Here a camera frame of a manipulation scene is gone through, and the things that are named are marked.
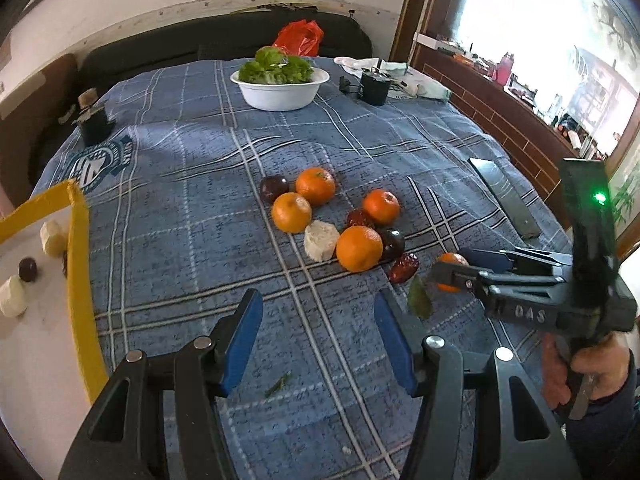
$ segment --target bottle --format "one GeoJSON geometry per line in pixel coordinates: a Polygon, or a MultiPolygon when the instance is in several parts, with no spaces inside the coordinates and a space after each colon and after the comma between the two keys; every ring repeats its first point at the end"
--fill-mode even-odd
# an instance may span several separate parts
{"type": "Polygon", "coordinates": [[[500,63],[494,72],[494,81],[500,86],[505,86],[511,77],[511,70],[513,69],[513,54],[508,52],[502,56],[500,63]]]}

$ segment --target tangerine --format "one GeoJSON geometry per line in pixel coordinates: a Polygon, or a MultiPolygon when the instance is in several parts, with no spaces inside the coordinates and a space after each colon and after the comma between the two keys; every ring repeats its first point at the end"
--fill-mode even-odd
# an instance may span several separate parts
{"type": "Polygon", "coordinates": [[[273,203],[271,218],[281,231],[301,233],[311,222],[311,206],[298,193],[284,193],[277,197],[273,203]]]}
{"type": "Polygon", "coordinates": [[[362,201],[362,208],[376,224],[390,225],[400,213],[400,203],[395,195],[384,189],[374,189],[362,201]]]}
{"type": "Polygon", "coordinates": [[[308,168],[298,175],[296,192],[311,205],[322,205],[334,195],[335,180],[324,168],[308,168]]]}
{"type": "MultiPolygon", "coordinates": [[[[458,253],[444,253],[438,258],[439,262],[445,262],[448,264],[469,265],[469,262],[465,260],[465,257],[458,253]]],[[[443,283],[436,283],[437,287],[443,292],[460,292],[460,289],[456,286],[444,285],[443,283]]]]}
{"type": "Polygon", "coordinates": [[[354,225],[346,228],[338,238],[335,255],[349,272],[364,272],[378,264],[382,249],[382,238],[374,229],[354,225]]]}

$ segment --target smartphone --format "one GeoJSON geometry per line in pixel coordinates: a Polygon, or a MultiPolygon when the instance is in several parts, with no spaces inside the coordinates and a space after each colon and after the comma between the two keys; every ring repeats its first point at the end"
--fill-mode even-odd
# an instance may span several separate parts
{"type": "Polygon", "coordinates": [[[478,172],[507,218],[523,240],[540,236],[540,226],[520,198],[509,178],[495,162],[470,158],[469,163],[478,172]]]}

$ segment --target plaid pattern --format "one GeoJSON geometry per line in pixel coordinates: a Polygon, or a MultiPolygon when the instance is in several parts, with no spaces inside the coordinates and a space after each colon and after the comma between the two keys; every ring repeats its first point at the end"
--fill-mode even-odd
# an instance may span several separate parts
{"type": "MultiPolygon", "coordinates": [[[[87,200],[92,291],[107,366],[129,349],[171,352],[207,333],[249,286],[264,297],[264,319],[241,385],[220,404],[242,479],[399,477],[420,401],[396,383],[376,329],[372,300],[390,286],[386,267],[349,274],[310,261],[302,235],[273,227],[257,186],[265,174],[294,178],[322,166],[337,181],[314,217],[344,224],[376,187],[393,192],[396,227],[421,272],[461,246],[521,246],[466,160],[496,160],[542,228],[536,248],[568,251],[564,231],[531,184],[490,136],[452,106],[402,100],[375,108],[340,94],[339,67],[315,63],[331,80],[302,110],[262,112],[245,104],[230,74],[241,61],[199,61],[118,83],[102,99],[116,138],[133,140],[131,162],[108,174],[87,200]],[[291,371],[286,387],[265,391],[291,371]]],[[[50,161],[38,190],[68,177],[81,149],[76,132],[50,161]]],[[[401,304],[408,284],[396,286],[401,304]]],[[[431,285],[428,329],[460,349],[515,350],[539,380],[539,336],[491,322],[467,293],[431,285]]],[[[466,396],[459,473],[471,454],[473,396],[466,396]]],[[[172,403],[168,449],[177,449],[172,403]]]]}

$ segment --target printed logo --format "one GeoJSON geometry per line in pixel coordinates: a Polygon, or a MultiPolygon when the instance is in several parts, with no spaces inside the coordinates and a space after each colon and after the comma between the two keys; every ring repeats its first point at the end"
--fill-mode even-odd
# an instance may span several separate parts
{"type": "Polygon", "coordinates": [[[117,175],[131,162],[133,141],[129,136],[108,140],[76,153],[63,174],[74,179],[83,192],[94,190],[108,174],[117,175]]]}

